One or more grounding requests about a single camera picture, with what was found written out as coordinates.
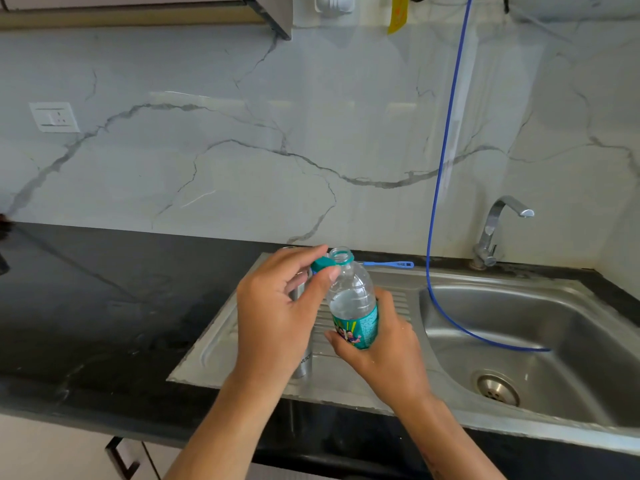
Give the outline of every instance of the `green bottle label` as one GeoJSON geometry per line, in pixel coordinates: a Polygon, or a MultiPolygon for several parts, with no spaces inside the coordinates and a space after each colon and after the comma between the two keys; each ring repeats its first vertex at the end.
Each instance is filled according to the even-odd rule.
{"type": "Polygon", "coordinates": [[[333,315],[335,330],[348,343],[359,349],[368,349],[378,335],[378,306],[366,317],[342,320],[333,315]]]}

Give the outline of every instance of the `toothbrush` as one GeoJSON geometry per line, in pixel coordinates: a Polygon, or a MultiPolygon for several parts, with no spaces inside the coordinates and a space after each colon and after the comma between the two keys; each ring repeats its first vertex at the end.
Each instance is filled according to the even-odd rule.
{"type": "Polygon", "coordinates": [[[388,266],[388,267],[398,267],[401,269],[411,269],[415,265],[413,261],[391,261],[391,262],[375,262],[375,261],[364,261],[362,263],[363,266],[388,266]]]}

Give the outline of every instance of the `sink drain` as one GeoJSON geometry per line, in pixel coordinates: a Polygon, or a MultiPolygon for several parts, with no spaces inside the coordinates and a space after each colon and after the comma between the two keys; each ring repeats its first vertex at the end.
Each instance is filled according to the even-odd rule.
{"type": "Polygon", "coordinates": [[[492,374],[483,374],[476,382],[478,392],[489,399],[512,406],[520,405],[520,397],[506,380],[492,374]]]}

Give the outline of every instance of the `black granite countertop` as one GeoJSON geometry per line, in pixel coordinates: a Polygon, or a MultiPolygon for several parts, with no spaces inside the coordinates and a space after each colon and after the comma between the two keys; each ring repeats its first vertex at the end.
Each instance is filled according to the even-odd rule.
{"type": "MultiPolygon", "coordinates": [[[[260,256],[280,245],[19,223],[0,253],[0,411],[182,446],[216,391],[165,379],[260,256]]],[[[363,260],[423,257],[358,253],[363,260]]],[[[458,259],[432,266],[458,269],[458,259]]],[[[489,271],[580,280],[640,326],[640,304],[590,270],[489,271]]],[[[511,480],[640,478],[640,457],[469,431],[511,480]]],[[[254,461],[330,477],[428,478],[394,417],[281,400],[254,461]]]]}

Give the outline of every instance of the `person's left hand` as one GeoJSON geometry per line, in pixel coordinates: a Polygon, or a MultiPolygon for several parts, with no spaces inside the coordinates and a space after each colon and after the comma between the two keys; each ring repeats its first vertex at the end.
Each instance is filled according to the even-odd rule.
{"type": "Polygon", "coordinates": [[[288,292],[306,279],[306,274],[296,274],[326,251],[326,245],[281,249],[240,281],[236,378],[282,393],[307,348],[318,307],[339,267],[317,273],[297,301],[288,292]]]}

